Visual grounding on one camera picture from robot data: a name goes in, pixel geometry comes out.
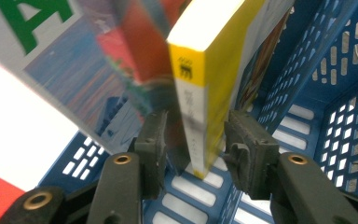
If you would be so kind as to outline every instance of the colorful book cover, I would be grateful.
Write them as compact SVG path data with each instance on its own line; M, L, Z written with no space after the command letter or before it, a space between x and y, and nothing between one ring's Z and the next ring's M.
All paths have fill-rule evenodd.
M167 147L173 163L189 163L166 37L188 0L79 0L97 41L141 119L168 109Z
M0 0L0 64L112 153L142 126L77 1Z
M145 115L175 107L165 37L186 3L0 0L0 64L108 152L126 151Z
M268 68L269 60L278 43L288 15L289 12L282 17L243 71L241 85L236 99L236 109L246 111L256 98L258 89Z
M193 0L171 30L167 40L195 176L205 177L223 149L224 121L242 65L289 6Z

